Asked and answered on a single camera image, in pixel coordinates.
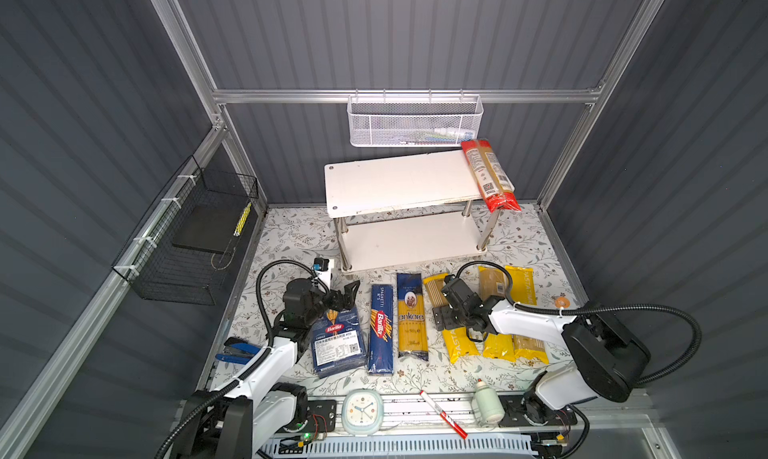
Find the orange round sticker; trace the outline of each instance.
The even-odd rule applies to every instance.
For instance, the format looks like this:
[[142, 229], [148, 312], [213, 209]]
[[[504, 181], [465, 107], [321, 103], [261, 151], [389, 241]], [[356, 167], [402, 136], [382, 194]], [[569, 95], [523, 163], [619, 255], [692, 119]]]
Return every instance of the orange round sticker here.
[[560, 308], [568, 309], [568, 307], [570, 306], [571, 306], [571, 301], [567, 300], [563, 295], [561, 295], [560, 297], [554, 300], [554, 307], [558, 309]]

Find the white label sticker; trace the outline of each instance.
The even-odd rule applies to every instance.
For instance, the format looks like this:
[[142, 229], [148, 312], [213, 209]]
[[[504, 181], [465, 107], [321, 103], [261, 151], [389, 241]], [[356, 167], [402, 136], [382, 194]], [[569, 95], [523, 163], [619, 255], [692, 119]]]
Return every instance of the white label sticker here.
[[338, 361], [359, 353], [360, 344], [357, 340], [357, 331], [344, 332], [315, 341], [317, 365], [328, 364], [331, 361]]
[[487, 198], [489, 195], [498, 194], [498, 188], [496, 188], [496, 185], [493, 183], [493, 177], [491, 177], [491, 173], [488, 171], [488, 168], [485, 167], [485, 162], [483, 162], [480, 157], [480, 151], [476, 148], [469, 149], [467, 151], [467, 158], [469, 159], [469, 165], [472, 167], [472, 171], [475, 173], [475, 177], [480, 184], [483, 198]]
[[509, 177], [504, 174], [504, 169], [502, 168], [502, 165], [498, 163], [498, 158], [496, 158], [496, 155], [493, 152], [486, 152], [485, 158], [488, 160], [488, 163], [491, 164], [491, 168], [493, 169], [493, 172], [496, 173], [496, 177], [498, 177], [498, 181], [504, 191], [514, 192], [514, 186], [509, 181]]

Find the blue barilla pasta box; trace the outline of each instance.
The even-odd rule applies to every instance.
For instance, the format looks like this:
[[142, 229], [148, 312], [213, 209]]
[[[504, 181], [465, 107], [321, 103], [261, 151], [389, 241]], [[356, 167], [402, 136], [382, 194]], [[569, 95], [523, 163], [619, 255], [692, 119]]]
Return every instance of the blue barilla pasta box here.
[[315, 373], [327, 377], [366, 365], [357, 307], [326, 313], [312, 325], [312, 361]]
[[395, 370], [392, 348], [392, 316], [395, 302], [392, 286], [374, 284], [371, 288], [371, 338], [368, 343], [368, 373], [391, 375]]

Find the white shelf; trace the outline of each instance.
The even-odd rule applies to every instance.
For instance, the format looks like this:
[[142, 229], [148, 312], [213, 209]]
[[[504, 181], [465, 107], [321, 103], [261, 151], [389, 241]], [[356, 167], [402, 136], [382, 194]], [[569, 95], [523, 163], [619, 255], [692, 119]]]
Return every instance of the white shelf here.
[[354, 224], [342, 238], [352, 266], [346, 272], [483, 254], [475, 221], [460, 211]]
[[331, 218], [481, 198], [464, 151], [328, 164]]

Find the clock face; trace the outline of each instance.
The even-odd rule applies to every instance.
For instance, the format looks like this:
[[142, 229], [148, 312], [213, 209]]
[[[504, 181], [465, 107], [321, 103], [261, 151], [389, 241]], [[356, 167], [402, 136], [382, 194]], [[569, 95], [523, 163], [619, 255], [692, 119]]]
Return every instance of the clock face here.
[[347, 421], [356, 427], [370, 426], [376, 422], [379, 414], [379, 401], [370, 392], [358, 392], [350, 396], [344, 415]]

